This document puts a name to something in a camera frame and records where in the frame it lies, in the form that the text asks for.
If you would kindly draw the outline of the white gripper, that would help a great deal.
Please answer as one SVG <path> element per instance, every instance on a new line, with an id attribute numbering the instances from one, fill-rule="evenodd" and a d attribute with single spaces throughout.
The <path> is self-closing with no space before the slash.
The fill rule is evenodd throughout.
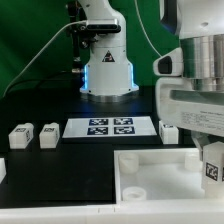
<path id="1" fill-rule="evenodd" d="M 208 134 L 224 137 L 224 92 L 194 91 L 183 78 L 160 78 L 155 87 L 158 117 L 166 124 L 192 130 L 191 138 L 203 158 Z"/>

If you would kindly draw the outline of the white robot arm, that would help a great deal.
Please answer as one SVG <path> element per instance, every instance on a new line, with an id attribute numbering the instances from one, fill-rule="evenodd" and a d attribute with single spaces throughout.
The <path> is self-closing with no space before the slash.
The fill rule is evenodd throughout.
<path id="1" fill-rule="evenodd" d="M 126 21 L 109 0 L 78 0 L 93 37 L 81 92 L 97 99 L 136 92 L 126 56 Z M 203 151 L 210 135 L 224 137 L 224 0 L 159 0 L 160 21 L 179 47 L 153 63 L 158 117 L 192 132 Z"/>

